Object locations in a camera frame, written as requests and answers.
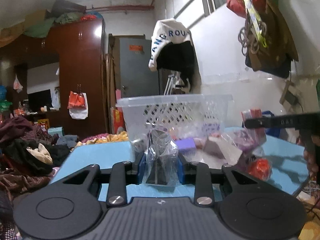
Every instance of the orange sign on door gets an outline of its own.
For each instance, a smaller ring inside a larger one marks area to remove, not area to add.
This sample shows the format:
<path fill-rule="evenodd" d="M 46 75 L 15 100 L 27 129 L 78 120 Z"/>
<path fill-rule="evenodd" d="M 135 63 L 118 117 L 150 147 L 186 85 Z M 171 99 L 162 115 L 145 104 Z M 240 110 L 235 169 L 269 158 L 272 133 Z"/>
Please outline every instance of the orange sign on door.
<path fill-rule="evenodd" d="M 143 46 L 140 45 L 129 45 L 131 51 L 143 51 Z"/>

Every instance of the gray textured base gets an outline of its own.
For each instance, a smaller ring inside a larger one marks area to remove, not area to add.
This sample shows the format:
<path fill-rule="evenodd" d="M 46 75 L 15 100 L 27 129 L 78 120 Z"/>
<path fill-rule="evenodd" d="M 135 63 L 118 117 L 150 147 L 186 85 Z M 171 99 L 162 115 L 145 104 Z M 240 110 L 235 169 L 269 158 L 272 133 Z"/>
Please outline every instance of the gray textured base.
<path fill-rule="evenodd" d="M 140 198 L 107 212 L 81 240 L 244 240 L 229 231 L 212 209 L 193 205 L 188 197 Z"/>

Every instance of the television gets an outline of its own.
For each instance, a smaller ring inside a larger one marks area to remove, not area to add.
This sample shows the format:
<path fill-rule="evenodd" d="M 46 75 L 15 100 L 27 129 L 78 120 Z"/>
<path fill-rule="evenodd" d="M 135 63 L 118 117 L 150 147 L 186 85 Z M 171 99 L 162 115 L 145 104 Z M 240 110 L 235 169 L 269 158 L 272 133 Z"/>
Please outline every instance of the television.
<path fill-rule="evenodd" d="M 51 91 L 50 89 L 28 94 L 29 108 L 31 112 L 39 112 L 43 106 L 52 107 Z"/>

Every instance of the gray metal door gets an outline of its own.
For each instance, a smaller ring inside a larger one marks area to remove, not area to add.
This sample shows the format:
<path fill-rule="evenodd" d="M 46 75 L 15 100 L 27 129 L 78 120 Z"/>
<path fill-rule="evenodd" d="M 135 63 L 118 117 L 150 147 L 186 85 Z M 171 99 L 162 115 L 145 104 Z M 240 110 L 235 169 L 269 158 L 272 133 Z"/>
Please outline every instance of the gray metal door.
<path fill-rule="evenodd" d="M 150 40 L 120 38 L 122 97 L 159 95 L 159 74 L 149 69 L 150 57 Z"/>

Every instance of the transparent plastic basket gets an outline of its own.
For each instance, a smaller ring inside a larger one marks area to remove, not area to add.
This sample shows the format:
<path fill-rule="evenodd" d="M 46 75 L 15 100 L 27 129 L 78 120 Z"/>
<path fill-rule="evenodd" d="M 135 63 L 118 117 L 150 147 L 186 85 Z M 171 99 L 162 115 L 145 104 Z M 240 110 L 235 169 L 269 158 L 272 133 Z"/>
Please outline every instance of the transparent plastic basket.
<path fill-rule="evenodd" d="M 224 129 L 232 95 L 170 95 L 122 98 L 124 121 L 131 141 L 146 139 L 151 128 L 188 127 L 193 123 L 218 123 Z"/>

